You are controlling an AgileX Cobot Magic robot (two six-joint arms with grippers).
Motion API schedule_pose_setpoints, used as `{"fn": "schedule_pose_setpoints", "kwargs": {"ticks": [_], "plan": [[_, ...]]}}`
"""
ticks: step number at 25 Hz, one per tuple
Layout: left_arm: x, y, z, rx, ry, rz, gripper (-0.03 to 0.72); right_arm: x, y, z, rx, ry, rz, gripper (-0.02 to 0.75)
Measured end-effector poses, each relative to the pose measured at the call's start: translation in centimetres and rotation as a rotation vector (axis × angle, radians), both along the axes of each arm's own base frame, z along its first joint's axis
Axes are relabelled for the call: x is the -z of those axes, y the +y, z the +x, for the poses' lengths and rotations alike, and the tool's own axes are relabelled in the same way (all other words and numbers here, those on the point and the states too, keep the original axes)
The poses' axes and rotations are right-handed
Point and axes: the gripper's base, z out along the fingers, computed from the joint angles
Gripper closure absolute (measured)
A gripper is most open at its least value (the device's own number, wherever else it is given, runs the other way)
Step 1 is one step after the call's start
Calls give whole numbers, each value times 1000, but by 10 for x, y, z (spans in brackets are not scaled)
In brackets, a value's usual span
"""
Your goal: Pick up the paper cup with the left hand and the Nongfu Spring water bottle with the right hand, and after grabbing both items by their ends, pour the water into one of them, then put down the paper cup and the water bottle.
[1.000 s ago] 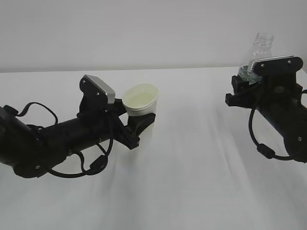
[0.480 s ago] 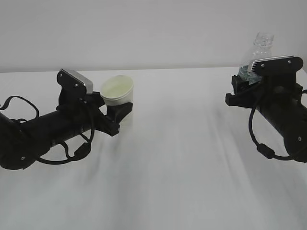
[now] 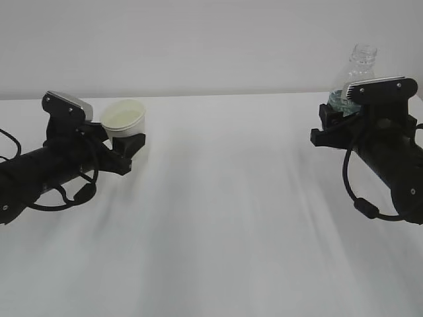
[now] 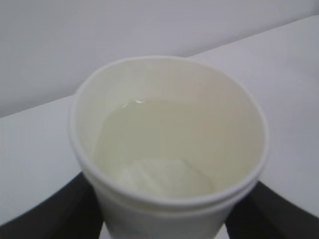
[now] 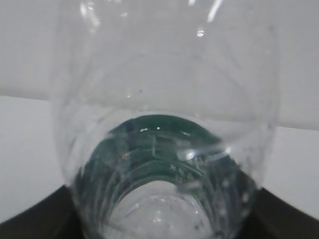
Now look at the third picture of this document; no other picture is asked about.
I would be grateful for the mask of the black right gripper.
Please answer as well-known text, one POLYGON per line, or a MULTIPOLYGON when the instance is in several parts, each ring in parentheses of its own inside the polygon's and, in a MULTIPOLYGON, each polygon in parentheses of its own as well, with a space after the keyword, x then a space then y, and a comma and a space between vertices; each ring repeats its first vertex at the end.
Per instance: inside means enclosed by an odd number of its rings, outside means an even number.
POLYGON ((417 151, 415 141, 417 120, 408 113, 407 105, 363 106, 359 112, 344 117, 330 104, 319 105, 322 129, 312 129, 310 141, 316 147, 360 148, 366 143, 392 144, 395 137, 417 151))

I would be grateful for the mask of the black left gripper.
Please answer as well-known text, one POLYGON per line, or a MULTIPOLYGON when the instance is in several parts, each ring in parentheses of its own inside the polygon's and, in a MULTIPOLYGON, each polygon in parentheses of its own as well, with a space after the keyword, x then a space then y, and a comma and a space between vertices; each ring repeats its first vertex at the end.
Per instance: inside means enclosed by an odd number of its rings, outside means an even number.
POLYGON ((49 122, 44 144, 81 172, 125 175, 132 170, 132 159, 144 147, 146 135, 113 137, 111 148, 104 144, 106 140, 108 135, 100 123, 49 122))

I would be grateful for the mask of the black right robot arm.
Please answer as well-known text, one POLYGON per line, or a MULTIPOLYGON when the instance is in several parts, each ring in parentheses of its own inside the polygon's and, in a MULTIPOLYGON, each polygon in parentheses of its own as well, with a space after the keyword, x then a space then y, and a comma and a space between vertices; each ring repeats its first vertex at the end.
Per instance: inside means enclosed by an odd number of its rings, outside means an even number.
POLYGON ((319 106, 322 128, 311 130, 316 147, 344 149, 342 180, 354 208, 368 219, 422 224, 422 148, 416 144, 420 125, 405 103, 367 105, 344 116, 328 104, 319 106), (396 213, 386 215, 356 195, 348 179, 352 153, 389 188, 396 213))

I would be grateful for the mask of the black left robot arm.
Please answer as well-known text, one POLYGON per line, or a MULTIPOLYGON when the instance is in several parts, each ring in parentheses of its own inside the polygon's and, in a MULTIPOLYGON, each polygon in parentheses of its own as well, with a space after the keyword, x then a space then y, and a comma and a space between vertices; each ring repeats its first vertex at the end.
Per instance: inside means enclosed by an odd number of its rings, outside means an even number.
POLYGON ((98 123, 56 135, 41 148, 1 163, 1 224, 26 208, 59 212, 82 205, 95 195, 100 172, 125 175, 145 145, 146 135, 118 137, 108 148, 98 123))

